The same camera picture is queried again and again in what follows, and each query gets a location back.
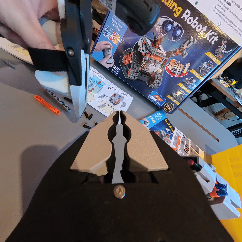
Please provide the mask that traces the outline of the thin grey axle rod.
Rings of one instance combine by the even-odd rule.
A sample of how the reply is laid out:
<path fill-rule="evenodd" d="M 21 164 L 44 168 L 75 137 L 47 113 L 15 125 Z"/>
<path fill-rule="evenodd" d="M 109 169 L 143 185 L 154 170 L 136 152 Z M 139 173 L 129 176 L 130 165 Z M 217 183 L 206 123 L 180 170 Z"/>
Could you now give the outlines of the thin grey axle rod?
<path fill-rule="evenodd" d="M 16 69 L 15 66 L 14 66 L 11 62 L 9 62 L 9 61 L 7 61 L 7 60 L 5 60 L 5 59 L 2 59 L 2 61 L 3 61 L 5 64 L 7 64 L 9 67 L 11 67 L 12 69 Z"/>

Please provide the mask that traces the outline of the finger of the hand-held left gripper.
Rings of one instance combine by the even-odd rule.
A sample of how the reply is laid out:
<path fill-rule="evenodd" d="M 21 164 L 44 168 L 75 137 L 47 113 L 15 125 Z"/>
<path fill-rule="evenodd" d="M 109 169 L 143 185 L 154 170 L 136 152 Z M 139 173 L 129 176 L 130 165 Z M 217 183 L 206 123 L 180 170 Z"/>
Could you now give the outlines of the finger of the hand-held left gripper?
<path fill-rule="evenodd" d="M 77 119 L 81 118 L 87 104 L 87 59 L 84 50 L 81 50 L 81 85 L 70 85 L 71 97 Z"/>
<path fill-rule="evenodd" d="M 88 53 L 85 54 L 86 59 L 86 74 L 85 74 L 85 87 L 86 87 L 86 95 L 85 101 L 87 103 L 87 94 L 88 94 L 88 80 L 89 80 L 89 65 L 90 65 L 90 55 Z"/>

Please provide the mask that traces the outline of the person's left hand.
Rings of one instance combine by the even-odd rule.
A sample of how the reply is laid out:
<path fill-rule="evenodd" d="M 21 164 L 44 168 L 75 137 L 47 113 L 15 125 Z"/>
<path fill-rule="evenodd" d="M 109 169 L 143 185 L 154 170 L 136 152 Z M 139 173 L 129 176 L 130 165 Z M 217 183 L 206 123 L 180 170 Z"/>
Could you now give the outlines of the person's left hand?
<path fill-rule="evenodd" d="M 60 21 L 57 0 L 1 0 L 1 35 L 23 48 L 55 50 L 39 19 Z"/>

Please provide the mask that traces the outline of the black metal desk frame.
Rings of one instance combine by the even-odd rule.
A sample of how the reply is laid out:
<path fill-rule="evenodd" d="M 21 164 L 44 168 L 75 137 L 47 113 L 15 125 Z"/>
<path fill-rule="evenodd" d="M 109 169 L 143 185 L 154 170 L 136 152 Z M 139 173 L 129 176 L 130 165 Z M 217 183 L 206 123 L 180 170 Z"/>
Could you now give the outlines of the black metal desk frame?
<path fill-rule="evenodd" d="M 209 95 L 210 97 L 205 100 L 199 101 L 198 97 L 201 94 L 206 94 L 206 95 Z M 207 81 L 201 87 L 199 87 L 198 90 L 196 90 L 196 92 L 191 96 L 191 98 L 192 97 L 197 98 L 196 104 L 200 107 L 208 107 L 216 103 L 221 103 L 228 109 L 228 111 L 226 111 L 225 113 L 232 112 L 239 119 L 242 118 L 241 111 L 233 104 L 231 104 L 229 101 L 227 101 L 226 100 L 227 96 L 224 93 L 222 93 L 219 89 L 217 89 L 214 85 L 212 85 L 210 81 Z"/>

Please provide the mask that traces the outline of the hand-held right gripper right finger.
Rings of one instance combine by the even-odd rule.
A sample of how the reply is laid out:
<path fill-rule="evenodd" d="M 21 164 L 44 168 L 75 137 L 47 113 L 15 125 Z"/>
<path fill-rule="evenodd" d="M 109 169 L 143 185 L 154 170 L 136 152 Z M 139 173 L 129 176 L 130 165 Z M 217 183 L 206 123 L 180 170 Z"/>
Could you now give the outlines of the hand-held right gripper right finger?
<path fill-rule="evenodd" d="M 150 131 L 124 111 L 120 111 L 123 136 L 126 138 L 120 171 L 124 183 L 158 183 L 154 171 L 168 165 Z"/>

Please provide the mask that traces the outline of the grey holed beam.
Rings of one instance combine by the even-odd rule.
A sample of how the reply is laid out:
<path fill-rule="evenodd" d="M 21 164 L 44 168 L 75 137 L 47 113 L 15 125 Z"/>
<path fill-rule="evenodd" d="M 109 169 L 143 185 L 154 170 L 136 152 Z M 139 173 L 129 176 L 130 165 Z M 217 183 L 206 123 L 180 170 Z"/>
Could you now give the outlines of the grey holed beam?
<path fill-rule="evenodd" d="M 68 113 L 71 112 L 71 108 L 64 102 L 62 101 L 54 92 L 52 92 L 50 89 L 44 88 L 44 90 L 52 97 L 54 98 L 62 107 L 66 109 Z"/>

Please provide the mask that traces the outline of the orange toothed beam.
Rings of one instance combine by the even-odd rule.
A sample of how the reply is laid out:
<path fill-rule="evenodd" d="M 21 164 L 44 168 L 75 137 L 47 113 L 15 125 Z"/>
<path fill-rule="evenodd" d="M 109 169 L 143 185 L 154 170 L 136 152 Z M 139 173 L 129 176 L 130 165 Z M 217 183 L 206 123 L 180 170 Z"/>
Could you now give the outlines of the orange toothed beam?
<path fill-rule="evenodd" d="M 35 100 L 40 103 L 41 105 L 43 105 L 45 108 L 47 108 L 48 110 L 50 110 L 52 113 L 56 114 L 57 116 L 60 115 L 60 110 L 58 110 L 57 108 L 55 108 L 54 106 L 52 106 L 51 104 L 49 104 L 47 101 L 45 101 L 43 98 L 41 98 L 38 95 L 35 95 Z"/>

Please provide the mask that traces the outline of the open instruction booklet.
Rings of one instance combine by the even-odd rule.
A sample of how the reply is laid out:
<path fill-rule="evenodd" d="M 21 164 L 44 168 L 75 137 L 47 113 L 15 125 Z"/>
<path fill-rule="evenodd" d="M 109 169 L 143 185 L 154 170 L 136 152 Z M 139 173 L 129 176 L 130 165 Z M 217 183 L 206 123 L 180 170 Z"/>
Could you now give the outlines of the open instruction booklet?
<path fill-rule="evenodd" d="M 29 52 L 21 46 L 5 38 L 1 38 L 0 46 L 11 55 L 33 65 Z M 87 86 L 87 103 L 105 116 L 115 111 L 127 111 L 133 100 L 132 96 L 119 89 L 92 66 Z"/>

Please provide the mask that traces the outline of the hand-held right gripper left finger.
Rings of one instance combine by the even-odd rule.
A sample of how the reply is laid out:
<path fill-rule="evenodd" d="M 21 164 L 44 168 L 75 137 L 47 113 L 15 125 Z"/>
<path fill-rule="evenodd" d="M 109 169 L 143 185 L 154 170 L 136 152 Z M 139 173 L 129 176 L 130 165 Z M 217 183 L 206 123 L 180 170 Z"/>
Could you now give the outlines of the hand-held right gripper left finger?
<path fill-rule="evenodd" d="M 92 128 L 70 169 L 104 176 L 104 181 L 111 183 L 116 160 L 112 140 L 118 122 L 119 111 L 116 111 Z"/>

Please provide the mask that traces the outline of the blue toy robot box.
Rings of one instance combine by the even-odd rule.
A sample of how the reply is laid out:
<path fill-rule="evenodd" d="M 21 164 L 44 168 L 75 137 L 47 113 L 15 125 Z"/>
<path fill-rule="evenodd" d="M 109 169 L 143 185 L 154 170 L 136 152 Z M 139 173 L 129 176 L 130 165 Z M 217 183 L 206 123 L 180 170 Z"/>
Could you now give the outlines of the blue toy robot box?
<path fill-rule="evenodd" d="M 108 12 L 92 57 L 101 62 L 101 41 L 113 45 L 112 67 L 124 82 L 166 113 L 173 113 L 225 64 L 240 46 L 189 1 L 158 1 L 161 10 L 144 36 Z"/>

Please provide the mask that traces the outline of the blue cover booklet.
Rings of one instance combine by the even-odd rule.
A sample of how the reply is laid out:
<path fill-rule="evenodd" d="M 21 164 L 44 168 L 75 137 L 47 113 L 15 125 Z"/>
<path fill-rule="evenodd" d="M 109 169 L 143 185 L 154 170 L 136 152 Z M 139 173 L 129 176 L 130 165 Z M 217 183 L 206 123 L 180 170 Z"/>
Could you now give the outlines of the blue cover booklet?
<path fill-rule="evenodd" d="M 155 132 L 180 156 L 199 156 L 204 159 L 204 151 L 194 142 L 175 128 L 165 114 L 160 111 L 139 120 L 150 131 Z"/>

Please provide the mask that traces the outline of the wood-edged office desk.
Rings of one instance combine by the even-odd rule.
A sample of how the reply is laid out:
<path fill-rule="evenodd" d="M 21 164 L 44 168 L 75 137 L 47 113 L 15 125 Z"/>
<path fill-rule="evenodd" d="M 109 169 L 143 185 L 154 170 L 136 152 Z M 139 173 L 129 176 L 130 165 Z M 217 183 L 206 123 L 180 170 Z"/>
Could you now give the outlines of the wood-edged office desk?
<path fill-rule="evenodd" d="M 237 95 L 235 95 L 232 90 L 228 87 L 224 87 L 219 80 L 217 80 L 216 78 L 213 79 L 209 79 L 208 82 L 210 84 L 212 84 L 216 89 L 218 89 L 220 92 L 222 92 L 226 97 L 228 97 L 231 101 L 234 102 L 234 104 L 236 104 L 237 106 L 239 106 L 240 108 L 242 108 L 242 102 L 239 99 L 239 97 Z"/>

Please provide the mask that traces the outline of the yellow black toy model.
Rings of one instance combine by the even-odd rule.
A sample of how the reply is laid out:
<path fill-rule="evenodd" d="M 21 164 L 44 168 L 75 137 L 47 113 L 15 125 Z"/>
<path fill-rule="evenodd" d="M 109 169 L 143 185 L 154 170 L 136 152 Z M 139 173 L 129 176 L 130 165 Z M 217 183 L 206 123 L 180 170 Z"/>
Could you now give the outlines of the yellow black toy model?
<path fill-rule="evenodd" d="M 232 88 L 232 87 L 235 87 L 235 84 L 238 83 L 238 80 L 224 77 L 222 80 L 220 80 L 220 83 L 222 84 L 223 87 Z"/>

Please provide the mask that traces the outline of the yellow plastic bin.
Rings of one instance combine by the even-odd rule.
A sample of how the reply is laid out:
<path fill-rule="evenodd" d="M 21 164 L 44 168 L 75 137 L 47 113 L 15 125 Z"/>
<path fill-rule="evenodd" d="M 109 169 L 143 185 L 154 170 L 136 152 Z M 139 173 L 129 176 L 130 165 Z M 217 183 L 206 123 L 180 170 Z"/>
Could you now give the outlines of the yellow plastic bin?
<path fill-rule="evenodd" d="M 242 199 L 242 145 L 212 155 L 216 171 Z M 242 241 L 242 218 L 220 220 L 234 241 Z"/>

